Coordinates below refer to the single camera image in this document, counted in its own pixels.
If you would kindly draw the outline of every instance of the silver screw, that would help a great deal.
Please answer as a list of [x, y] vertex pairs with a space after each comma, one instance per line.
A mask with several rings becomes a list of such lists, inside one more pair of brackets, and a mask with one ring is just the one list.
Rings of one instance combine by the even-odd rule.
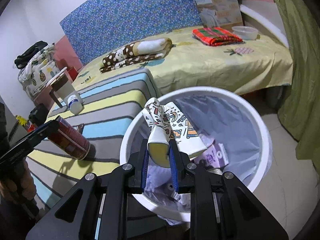
[[130, 163], [126, 163], [122, 166], [122, 169], [124, 169], [125, 171], [127, 170], [131, 170], [132, 169], [132, 165]]
[[187, 164], [187, 168], [189, 170], [194, 170], [197, 167], [197, 165], [195, 163], [188, 163]]
[[88, 174], [86, 174], [86, 175], [84, 176], [84, 178], [85, 178], [86, 180], [92, 180], [92, 179], [94, 178], [94, 174], [93, 174], [93, 173], [88, 173]]
[[225, 174], [224, 174], [224, 176], [227, 178], [227, 179], [232, 179], [233, 178], [233, 173], [232, 172], [226, 172]]

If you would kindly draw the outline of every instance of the dark green cloth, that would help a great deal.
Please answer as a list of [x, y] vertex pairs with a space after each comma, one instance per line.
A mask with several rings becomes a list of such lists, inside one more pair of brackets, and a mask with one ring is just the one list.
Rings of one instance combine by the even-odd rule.
[[320, 29], [303, 0], [275, 0], [293, 59], [292, 86], [278, 111], [281, 124], [299, 141], [298, 159], [320, 171]]

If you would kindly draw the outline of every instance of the plastic bowl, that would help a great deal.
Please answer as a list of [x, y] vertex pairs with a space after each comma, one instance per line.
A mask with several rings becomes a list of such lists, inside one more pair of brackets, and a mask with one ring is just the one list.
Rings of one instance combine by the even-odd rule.
[[[260, 145], [260, 156], [257, 164], [258, 167], [254, 176], [252, 177], [251, 181], [247, 186], [248, 189], [251, 192], [253, 192], [260, 183], [265, 171], [267, 170], [269, 152], [272, 151], [272, 146], [270, 145], [269, 141], [269, 132], [262, 118], [260, 117], [258, 112], [253, 108], [253, 106], [251, 106], [246, 100], [244, 100], [240, 96], [226, 91], [224, 89], [214, 87], [184, 88], [168, 93], [158, 98], [158, 100], [161, 105], [165, 105], [171, 101], [174, 101], [176, 98], [191, 95], [208, 95], [225, 99], [228, 102], [232, 103], [234, 106], [237, 106], [238, 108], [241, 108], [244, 112], [246, 112], [248, 118], [252, 122], [253, 128], [255, 130]], [[133, 138], [135, 137], [140, 125], [144, 122], [145, 120], [143, 118], [142, 112], [140, 112], [129, 125], [123, 137], [120, 148], [120, 165], [123, 165], [128, 162]], [[133, 196], [145, 208], [156, 213], [157, 215], [178, 221], [190, 221], [190, 212], [180, 212], [177, 210], [171, 210], [166, 206], [160, 206], [144, 194], [133, 194]]]
[[255, 40], [259, 31], [256, 28], [248, 26], [233, 26], [233, 33], [243, 40]]

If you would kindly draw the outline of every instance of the blue floral panel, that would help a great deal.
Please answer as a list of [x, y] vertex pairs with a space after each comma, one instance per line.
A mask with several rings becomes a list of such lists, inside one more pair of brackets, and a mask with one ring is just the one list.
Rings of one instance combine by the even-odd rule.
[[193, 0], [87, 0], [60, 25], [85, 65], [132, 41], [201, 20]]

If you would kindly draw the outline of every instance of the hand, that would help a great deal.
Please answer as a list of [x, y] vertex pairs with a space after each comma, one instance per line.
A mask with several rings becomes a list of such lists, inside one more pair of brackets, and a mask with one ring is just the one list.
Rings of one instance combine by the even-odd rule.
[[[23, 165], [25, 167], [25, 173], [20, 180], [21, 187], [23, 188], [22, 196], [31, 200], [36, 195], [36, 186], [31, 177], [30, 170], [27, 162], [24, 160]], [[12, 197], [12, 193], [17, 191], [17, 185], [10, 179], [0, 180], [0, 193], [8, 201], [17, 204], [17, 201]]]

